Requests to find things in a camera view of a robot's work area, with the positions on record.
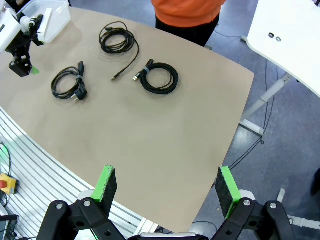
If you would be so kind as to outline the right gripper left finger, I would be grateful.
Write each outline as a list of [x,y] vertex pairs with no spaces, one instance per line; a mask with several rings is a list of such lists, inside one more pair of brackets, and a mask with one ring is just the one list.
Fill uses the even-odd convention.
[[65,201],[50,203],[38,240],[74,240],[79,231],[90,230],[96,240],[124,240],[125,237],[109,220],[117,191],[115,168],[104,166],[98,182],[89,197],[69,205]]

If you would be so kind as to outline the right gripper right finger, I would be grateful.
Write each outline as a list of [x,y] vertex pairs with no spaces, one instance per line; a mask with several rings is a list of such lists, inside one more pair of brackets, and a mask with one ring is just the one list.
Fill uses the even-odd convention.
[[243,230],[251,230],[258,240],[295,240],[284,206],[277,200],[265,204],[241,194],[227,166],[218,168],[215,190],[224,222],[214,240],[237,240]]

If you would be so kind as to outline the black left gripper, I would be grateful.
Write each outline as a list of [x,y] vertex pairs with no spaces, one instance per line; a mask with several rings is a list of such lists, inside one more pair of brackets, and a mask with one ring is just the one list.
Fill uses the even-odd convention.
[[[4,39],[8,43],[4,48],[4,51],[11,53],[12,55],[14,55],[19,48],[26,47],[27,51],[29,51],[32,42],[38,47],[45,44],[43,41],[39,40],[37,30],[29,30],[25,33],[19,31],[15,36],[14,33],[14,31],[9,32],[7,30],[4,32]],[[19,77],[26,77],[30,74],[37,75],[40,73],[40,71],[32,65],[28,53],[23,53],[22,55],[15,54],[13,60],[9,64],[9,68]]]

